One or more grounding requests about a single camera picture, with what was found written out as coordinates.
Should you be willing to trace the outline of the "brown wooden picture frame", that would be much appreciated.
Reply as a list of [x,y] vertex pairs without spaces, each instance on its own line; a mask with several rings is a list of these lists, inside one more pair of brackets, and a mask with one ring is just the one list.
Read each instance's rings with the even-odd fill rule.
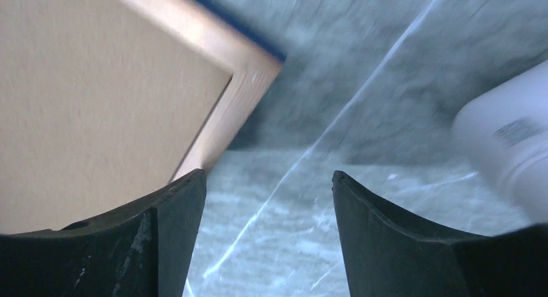
[[286,56],[213,0],[122,0],[215,65],[231,80],[173,178],[209,172],[278,76]]

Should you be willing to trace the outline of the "brown cardboard backing board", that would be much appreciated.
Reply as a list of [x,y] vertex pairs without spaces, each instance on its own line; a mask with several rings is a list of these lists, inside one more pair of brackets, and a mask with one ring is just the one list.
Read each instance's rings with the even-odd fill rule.
[[121,0],[1,0],[1,232],[165,186],[230,79]]

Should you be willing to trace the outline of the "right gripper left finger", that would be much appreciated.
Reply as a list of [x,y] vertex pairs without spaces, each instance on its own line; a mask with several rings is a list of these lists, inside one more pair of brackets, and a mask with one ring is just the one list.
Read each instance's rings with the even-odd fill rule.
[[2,296],[181,296],[206,200],[196,169],[61,230],[1,236]]

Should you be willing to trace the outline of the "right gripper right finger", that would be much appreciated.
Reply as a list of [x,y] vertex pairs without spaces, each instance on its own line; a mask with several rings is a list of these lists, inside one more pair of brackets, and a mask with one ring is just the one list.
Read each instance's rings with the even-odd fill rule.
[[351,296],[546,296],[547,225],[497,236],[440,225],[342,171],[333,202]]

